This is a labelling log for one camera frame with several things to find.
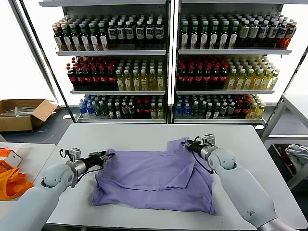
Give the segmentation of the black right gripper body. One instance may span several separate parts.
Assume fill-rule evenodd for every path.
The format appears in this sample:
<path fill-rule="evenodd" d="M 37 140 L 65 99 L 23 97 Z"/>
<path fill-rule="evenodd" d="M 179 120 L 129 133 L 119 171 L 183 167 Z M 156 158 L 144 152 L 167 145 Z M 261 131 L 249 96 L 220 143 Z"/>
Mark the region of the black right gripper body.
<path fill-rule="evenodd" d="M 200 142 L 189 141 L 188 142 L 188 152 L 195 152 L 197 154 L 201 154 L 201 150 L 204 145 Z"/>

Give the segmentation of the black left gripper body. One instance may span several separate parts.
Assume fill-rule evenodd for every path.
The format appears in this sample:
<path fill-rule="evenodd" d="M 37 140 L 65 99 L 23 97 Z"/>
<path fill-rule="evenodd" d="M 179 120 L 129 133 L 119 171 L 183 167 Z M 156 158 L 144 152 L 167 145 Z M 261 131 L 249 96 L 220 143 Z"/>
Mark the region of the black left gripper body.
<path fill-rule="evenodd" d="M 106 151 L 93 152 L 84 159 L 84 163 L 86 167 L 102 166 L 106 162 L 106 160 Z"/>

